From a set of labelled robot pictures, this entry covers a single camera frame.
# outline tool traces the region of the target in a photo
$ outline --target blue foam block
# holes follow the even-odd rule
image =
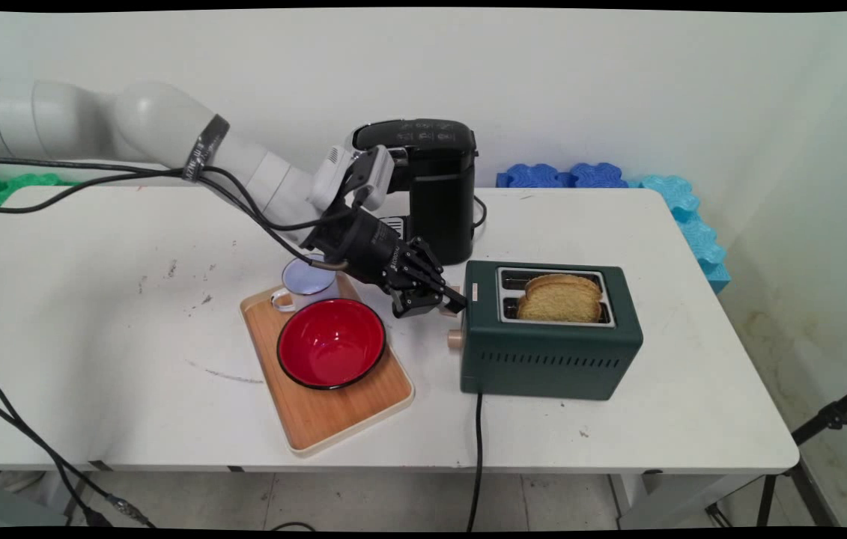
[[[496,175],[497,187],[570,187],[570,174],[560,174],[550,165],[529,167],[520,163],[509,167],[504,174]]]
[[[729,272],[722,264],[717,264],[706,273],[706,280],[710,282],[710,287],[713,287],[714,293],[720,293],[722,289],[730,282]]]
[[[628,188],[629,184],[622,180],[619,167],[609,163],[589,165],[580,163],[570,168],[573,175],[573,187],[583,188]]]
[[[673,218],[676,221],[684,222],[691,218],[699,208],[699,198],[690,191],[693,191],[693,185],[689,181],[683,180],[678,175],[670,175],[670,177],[661,177],[660,175],[648,175],[640,182],[645,189],[652,189],[660,195],[663,195],[667,206],[670,206],[670,212],[673,212]]]
[[[697,212],[691,212],[686,222],[676,222],[686,243],[690,243],[693,255],[699,261],[703,272],[720,265],[726,258],[726,250],[717,245],[717,232],[703,222]]]

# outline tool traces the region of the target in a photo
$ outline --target toaster slot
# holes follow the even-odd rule
[[[507,320],[519,320],[517,317],[517,311],[519,311],[519,303],[520,300],[518,297],[505,297],[503,298],[503,317]],[[600,302],[600,320],[593,322],[594,324],[608,324],[609,320],[609,307],[606,306],[602,301]]]
[[[500,282],[504,290],[526,290],[526,283],[529,283],[529,281],[536,279],[536,277],[554,273],[565,274],[566,272],[521,272],[521,270],[516,269],[505,269],[500,272]],[[600,287],[600,293],[602,293],[602,283],[594,274],[574,273],[574,275],[593,281],[595,285]]]
[[[600,288],[600,318],[593,322],[550,322],[546,320],[520,320],[517,317],[520,297],[526,294],[526,283],[536,277],[568,273],[592,281]],[[501,322],[516,324],[547,324],[565,326],[587,326],[614,328],[616,321],[613,317],[612,299],[606,290],[604,277],[600,272],[584,269],[534,269],[534,267],[498,267],[497,269],[497,309]]]

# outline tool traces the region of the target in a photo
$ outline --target toast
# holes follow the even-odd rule
[[[600,320],[600,287],[593,281],[565,274],[537,277],[526,283],[519,299],[520,320],[595,322]]]

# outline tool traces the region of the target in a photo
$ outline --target white mug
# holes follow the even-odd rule
[[[307,255],[307,258],[320,262],[324,260],[323,255],[316,255],[316,253]],[[290,263],[284,267],[280,279],[283,282],[283,288],[270,296],[270,304],[273,305],[273,309],[282,313],[299,311],[311,303],[340,297],[340,287],[337,286],[337,272],[308,266],[306,262],[299,258],[290,260]],[[287,294],[290,294],[293,303],[290,305],[276,303],[277,299],[287,296]]]

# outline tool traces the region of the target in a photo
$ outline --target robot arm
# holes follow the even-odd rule
[[[111,159],[180,168],[213,117],[191,96],[160,82],[136,83],[114,95],[60,82],[0,79],[0,157]],[[276,224],[347,211],[344,194],[355,193],[364,207],[347,218],[279,234],[301,248],[323,250],[327,262],[345,262],[345,272],[392,294],[396,317],[443,306],[444,297],[451,311],[465,306],[465,298],[444,287],[443,268],[425,242],[403,242],[365,211],[381,204],[389,185],[393,163],[385,147],[365,153],[332,147],[313,178],[230,132],[207,164],[232,173]],[[205,175],[240,198],[231,182],[209,171]]]

